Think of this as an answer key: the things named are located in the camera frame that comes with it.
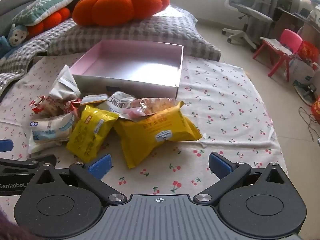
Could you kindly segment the clear white biscuit packet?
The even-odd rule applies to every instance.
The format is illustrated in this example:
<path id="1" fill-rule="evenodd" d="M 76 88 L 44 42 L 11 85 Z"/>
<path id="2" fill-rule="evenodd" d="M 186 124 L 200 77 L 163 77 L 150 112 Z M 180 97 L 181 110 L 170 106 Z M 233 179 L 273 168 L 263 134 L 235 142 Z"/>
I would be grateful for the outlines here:
<path id="1" fill-rule="evenodd" d="M 27 125 L 30 129 L 28 153 L 40 152 L 68 141 L 74 123 L 73 113 L 29 121 Z"/>

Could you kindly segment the small yellow snack packet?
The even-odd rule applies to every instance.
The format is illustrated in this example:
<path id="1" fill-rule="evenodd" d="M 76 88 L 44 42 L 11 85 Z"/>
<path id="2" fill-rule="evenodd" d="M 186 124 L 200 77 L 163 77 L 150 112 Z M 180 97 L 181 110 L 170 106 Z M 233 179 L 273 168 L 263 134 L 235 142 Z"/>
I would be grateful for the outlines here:
<path id="1" fill-rule="evenodd" d="M 82 162 L 89 163 L 98 155 L 103 142 L 119 115 L 87 105 L 73 129 L 66 148 Z"/>

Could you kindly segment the red white candy packet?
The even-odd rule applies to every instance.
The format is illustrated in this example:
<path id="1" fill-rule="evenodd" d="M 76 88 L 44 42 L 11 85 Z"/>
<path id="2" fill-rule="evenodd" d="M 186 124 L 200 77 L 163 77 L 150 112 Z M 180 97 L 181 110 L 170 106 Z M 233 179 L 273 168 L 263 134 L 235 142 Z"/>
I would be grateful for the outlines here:
<path id="1" fill-rule="evenodd" d="M 43 116 L 57 116 L 61 113 L 60 102 L 51 96 L 39 96 L 29 103 L 31 110 L 35 114 Z"/>

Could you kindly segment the large yellow snack packet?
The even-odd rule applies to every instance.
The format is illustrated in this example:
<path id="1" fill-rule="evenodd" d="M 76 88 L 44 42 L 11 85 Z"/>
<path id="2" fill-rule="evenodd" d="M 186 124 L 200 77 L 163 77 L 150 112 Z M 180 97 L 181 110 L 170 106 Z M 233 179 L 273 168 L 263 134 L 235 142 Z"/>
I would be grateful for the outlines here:
<path id="1" fill-rule="evenodd" d="M 138 166 L 152 151 L 166 141 L 198 141 L 202 134 L 182 114 L 183 101 L 137 122 L 119 120 L 114 129 L 128 168 Z"/>

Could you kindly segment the white grey nut packet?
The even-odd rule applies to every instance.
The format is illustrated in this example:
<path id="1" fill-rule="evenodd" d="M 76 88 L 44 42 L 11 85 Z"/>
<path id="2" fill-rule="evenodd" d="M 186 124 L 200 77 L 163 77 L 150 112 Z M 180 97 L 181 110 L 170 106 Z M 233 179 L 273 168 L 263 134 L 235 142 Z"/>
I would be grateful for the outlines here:
<path id="1" fill-rule="evenodd" d="M 80 90 L 70 68 L 65 65 L 54 81 L 49 96 L 55 100 L 70 101 L 80 98 L 80 95 Z"/>

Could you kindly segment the pink clear nougat packet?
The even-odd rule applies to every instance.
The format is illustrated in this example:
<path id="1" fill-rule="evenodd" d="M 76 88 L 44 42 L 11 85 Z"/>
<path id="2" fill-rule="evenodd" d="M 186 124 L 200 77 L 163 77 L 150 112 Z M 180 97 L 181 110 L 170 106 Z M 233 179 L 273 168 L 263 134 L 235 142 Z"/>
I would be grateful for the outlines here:
<path id="1" fill-rule="evenodd" d="M 178 104 L 174 98 L 142 98 L 130 101 L 120 110 L 119 117 L 126 120 L 137 121 L 154 115 Z"/>

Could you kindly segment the red chinese snack packet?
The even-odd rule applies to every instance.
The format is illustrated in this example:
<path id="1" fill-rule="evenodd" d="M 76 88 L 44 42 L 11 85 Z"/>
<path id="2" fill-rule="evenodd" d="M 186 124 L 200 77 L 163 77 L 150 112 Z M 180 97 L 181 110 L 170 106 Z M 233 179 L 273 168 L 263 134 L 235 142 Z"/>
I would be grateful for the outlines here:
<path id="1" fill-rule="evenodd" d="M 76 120 L 80 119 L 80 103 L 81 103 L 81 99 L 73 99 L 73 100 L 69 100 L 65 103 L 64 107 L 63 107 L 63 113 L 64 114 L 69 114 L 72 113 L 75 116 Z"/>

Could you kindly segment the white black text packet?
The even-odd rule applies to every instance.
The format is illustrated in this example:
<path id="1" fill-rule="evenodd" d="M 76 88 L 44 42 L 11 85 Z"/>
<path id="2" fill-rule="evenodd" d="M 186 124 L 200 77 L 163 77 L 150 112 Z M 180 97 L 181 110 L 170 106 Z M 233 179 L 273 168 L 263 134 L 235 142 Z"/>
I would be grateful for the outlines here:
<path id="1" fill-rule="evenodd" d="M 106 101 L 97 105 L 98 109 L 113 112 L 118 115 L 121 114 L 122 109 L 125 109 L 131 101 L 136 98 L 121 91 L 113 93 Z"/>

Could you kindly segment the cherry print tablecloth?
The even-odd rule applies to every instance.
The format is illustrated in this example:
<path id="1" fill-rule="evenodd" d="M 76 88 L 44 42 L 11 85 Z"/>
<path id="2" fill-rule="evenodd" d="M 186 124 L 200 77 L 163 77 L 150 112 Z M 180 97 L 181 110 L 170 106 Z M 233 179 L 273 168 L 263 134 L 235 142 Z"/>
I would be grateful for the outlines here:
<path id="1" fill-rule="evenodd" d="M 103 181 L 130 202 L 108 208 L 106 220 L 86 239 L 235 239 L 211 208 L 190 202 L 217 182 L 210 153 L 254 168 L 285 165 L 272 119 L 241 68 L 185 57 L 177 99 L 202 138 L 166 142 L 130 169 L 111 131 L 101 151 L 112 156 L 113 166 Z"/>

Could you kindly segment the pink cardboard box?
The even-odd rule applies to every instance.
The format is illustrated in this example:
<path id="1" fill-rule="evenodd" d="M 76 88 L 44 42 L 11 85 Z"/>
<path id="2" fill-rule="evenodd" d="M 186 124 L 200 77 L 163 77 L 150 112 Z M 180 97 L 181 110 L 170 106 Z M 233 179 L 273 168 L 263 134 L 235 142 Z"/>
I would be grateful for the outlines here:
<path id="1" fill-rule="evenodd" d="M 102 40 L 70 68 L 82 93 L 176 98 L 184 47 L 152 41 Z"/>

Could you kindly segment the white paper bag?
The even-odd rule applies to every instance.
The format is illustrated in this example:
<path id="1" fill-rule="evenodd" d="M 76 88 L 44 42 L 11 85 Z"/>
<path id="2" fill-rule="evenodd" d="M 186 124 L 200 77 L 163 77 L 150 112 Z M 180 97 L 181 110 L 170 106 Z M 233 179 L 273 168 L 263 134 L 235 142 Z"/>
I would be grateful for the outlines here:
<path id="1" fill-rule="evenodd" d="M 310 65 L 297 58 L 293 58 L 289 62 L 288 68 L 284 71 L 284 76 L 288 79 L 289 83 L 300 87 L 309 85 L 314 75 L 315 70 Z"/>

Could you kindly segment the dark grey sofa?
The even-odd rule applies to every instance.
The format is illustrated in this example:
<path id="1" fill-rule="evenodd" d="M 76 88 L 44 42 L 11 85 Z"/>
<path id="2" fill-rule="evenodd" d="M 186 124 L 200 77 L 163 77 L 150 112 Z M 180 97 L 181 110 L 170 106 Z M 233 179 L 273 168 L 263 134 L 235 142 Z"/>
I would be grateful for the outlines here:
<path id="1" fill-rule="evenodd" d="M 1 7 L 0 7 L 1 36 L 8 35 L 12 25 L 11 23 L 12 19 L 34 1 L 35 0 L 1 0 Z"/>

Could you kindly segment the red gift bag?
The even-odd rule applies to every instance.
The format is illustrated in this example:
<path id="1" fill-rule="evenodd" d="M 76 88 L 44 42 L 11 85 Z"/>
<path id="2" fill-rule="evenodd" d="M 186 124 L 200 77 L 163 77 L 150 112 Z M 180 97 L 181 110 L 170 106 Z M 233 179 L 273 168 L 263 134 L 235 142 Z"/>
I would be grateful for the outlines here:
<path id="1" fill-rule="evenodd" d="M 312 66 L 313 63 L 317 63 L 318 61 L 319 49 L 310 42 L 303 40 L 296 57 L 309 66 Z"/>

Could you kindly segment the pink red kids chair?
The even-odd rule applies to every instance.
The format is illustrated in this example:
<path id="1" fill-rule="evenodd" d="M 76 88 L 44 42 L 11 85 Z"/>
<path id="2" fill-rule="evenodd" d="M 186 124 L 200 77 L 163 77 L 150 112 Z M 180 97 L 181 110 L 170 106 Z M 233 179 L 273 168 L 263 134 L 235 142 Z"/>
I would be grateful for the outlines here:
<path id="1" fill-rule="evenodd" d="M 282 66 L 282 64 L 285 64 L 286 81 L 289 82 L 289 63 L 299 52 L 303 43 L 303 39 L 290 29 L 283 30 L 279 41 L 277 39 L 265 37 L 261 37 L 260 39 L 262 44 L 253 54 L 252 59 L 255 60 L 256 57 L 263 51 L 263 49 L 267 48 L 270 52 L 270 62 L 273 66 L 271 71 L 268 73 L 268 77 L 272 77 L 273 74 L 275 74 L 276 71 Z"/>

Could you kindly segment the grey checkered quilted cushion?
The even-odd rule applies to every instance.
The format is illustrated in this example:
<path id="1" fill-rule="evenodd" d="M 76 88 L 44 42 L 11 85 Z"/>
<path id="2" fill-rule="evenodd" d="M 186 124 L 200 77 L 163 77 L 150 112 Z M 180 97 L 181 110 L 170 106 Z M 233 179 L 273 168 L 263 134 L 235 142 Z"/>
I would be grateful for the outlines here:
<path id="1" fill-rule="evenodd" d="M 83 53 L 101 40 L 129 40 L 178 44 L 184 46 L 187 56 L 219 61 L 221 50 L 198 33 L 196 23 L 190 12 L 170 5 L 151 18 L 118 27 L 83 27 L 68 20 L 44 40 L 50 56 Z"/>

